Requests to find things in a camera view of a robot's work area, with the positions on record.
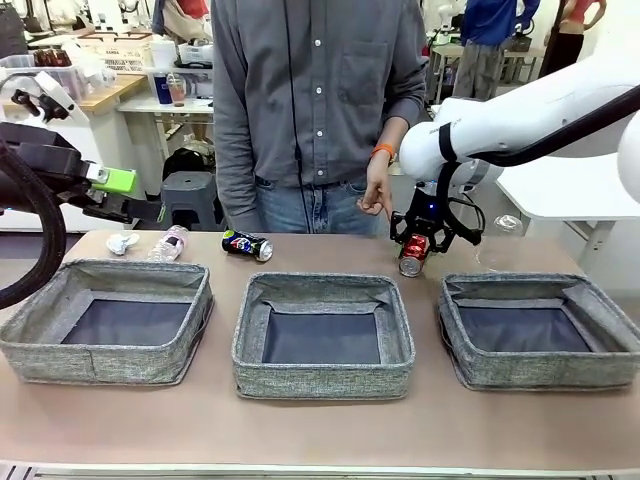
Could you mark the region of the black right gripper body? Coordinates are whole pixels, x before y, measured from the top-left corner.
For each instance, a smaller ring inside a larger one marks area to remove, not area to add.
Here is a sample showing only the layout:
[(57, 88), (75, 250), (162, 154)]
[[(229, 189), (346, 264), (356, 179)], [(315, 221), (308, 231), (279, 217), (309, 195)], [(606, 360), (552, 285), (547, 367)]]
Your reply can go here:
[(411, 233), (438, 233), (446, 227), (444, 195), (438, 194), (435, 181), (419, 181), (407, 210), (407, 227)]

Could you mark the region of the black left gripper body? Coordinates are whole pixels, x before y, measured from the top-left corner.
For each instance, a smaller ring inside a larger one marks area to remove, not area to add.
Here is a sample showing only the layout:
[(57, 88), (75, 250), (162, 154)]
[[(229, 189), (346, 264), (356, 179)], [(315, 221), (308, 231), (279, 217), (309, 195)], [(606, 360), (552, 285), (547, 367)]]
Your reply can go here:
[(68, 203), (86, 215), (102, 215), (104, 202), (92, 192), (88, 175), (99, 165), (82, 158), (79, 150), (51, 130), (3, 122), (1, 151), (15, 154), (54, 197), (57, 205)]

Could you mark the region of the person's left hand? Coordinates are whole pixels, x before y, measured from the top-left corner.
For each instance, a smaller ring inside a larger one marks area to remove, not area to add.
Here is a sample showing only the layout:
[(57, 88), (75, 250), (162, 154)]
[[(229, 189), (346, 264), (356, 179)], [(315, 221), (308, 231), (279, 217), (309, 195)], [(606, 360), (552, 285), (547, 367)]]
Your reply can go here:
[(357, 206), (369, 215), (384, 212), (387, 219), (391, 220), (393, 205), (388, 167), (385, 157), (374, 158), (369, 162), (366, 190), (363, 197), (357, 201)]

